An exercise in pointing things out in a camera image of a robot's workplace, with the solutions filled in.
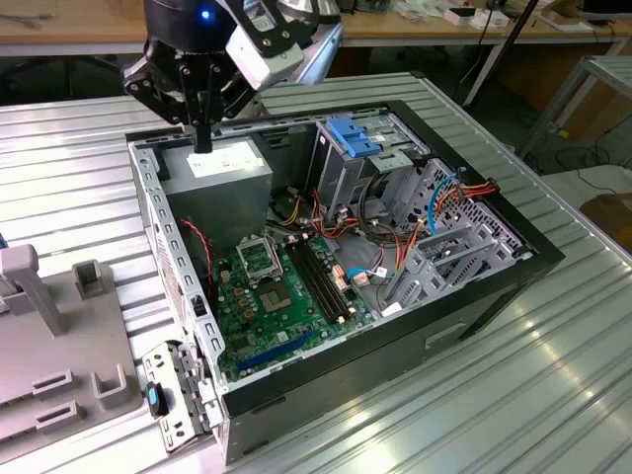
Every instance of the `aluminum table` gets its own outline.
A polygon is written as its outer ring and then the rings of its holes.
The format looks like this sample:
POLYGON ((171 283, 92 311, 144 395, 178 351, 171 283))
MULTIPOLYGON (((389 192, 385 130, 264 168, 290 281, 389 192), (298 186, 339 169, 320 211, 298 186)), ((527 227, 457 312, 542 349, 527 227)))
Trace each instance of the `aluminum table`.
POLYGON ((632 56, 587 56, 583 58, 564 81, 546 110, 540 115, 529 132, 524 145, 520 148, 518 156, 524 158, 533 149, 540 140, 547 124, 564 107, 564 112, 557 122, 560 124, 566 122, 597 80, 604 82, 632 101, 632 56), (578 86, 582 83, 584 84, 578 91, 578 86))
MULTIPOLYGON (((231 472, 629 472, 630 257, 430 82, 408 73, 281 86, 271 114, 406 101, 567 258, 493 324, 257 451, 231 472)), ((123 134, 161 126, 129 98, 0 111, 0 232, 41 273, 109 263, 137 363, 177 335, 142 231, 123 134)), ((141 383, 144 375, 138 367, 141 383)), ((212 440, 167 458, 147 405, 0 472, 221 472, 212 440)))

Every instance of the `workbench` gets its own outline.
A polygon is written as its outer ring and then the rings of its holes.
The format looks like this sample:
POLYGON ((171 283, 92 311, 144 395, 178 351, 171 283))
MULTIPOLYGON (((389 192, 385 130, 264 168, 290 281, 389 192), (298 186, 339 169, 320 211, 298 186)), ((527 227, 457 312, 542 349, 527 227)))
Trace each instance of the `workbench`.
MULTIPOLYGON (((275 87, 274 114, 403 100, 566 255, 485 331, 236 464, 231 472, 629 472, 630 257, 494 136, 408 73, 275 87)), ((178 336, 143 233, 123 135, 164 122, 130 98, 0 110, 0 232, 40 274, 114 270, 140 358, 178 336)), ((0 472, 221 472, 212 440, 169 459, 146 403, 0 472)))
MULTIPOLYGON (((142 52, 146 38, 144 22, 116 16, 108 0, 5 1, 0 5, 0 13, 5 14, 34 15, 42 12, 52 13, 55 18, 42 22, 40 30, 0 23, 0 56, 142 52)), ((421 23, 413 23, 395 12, 343 14, 343 25, 342 47, 469 45, 478 43, 482 33, 473 27, 456 27, 443 18, 428 17, 421 23)), ((506 28, 490 28, 486 32, 482 43, 493 48, 465 105, 469 105, 478 94, 513 27, 514 23, 510 22, 506 28)), ((516 43, 604 43, 610 44, 607 54, 617 55, 630 37, 632 26, 625 22, 617 22, 612 29, 595 27, 589 33, 562 33, 532 18, 516 43)))

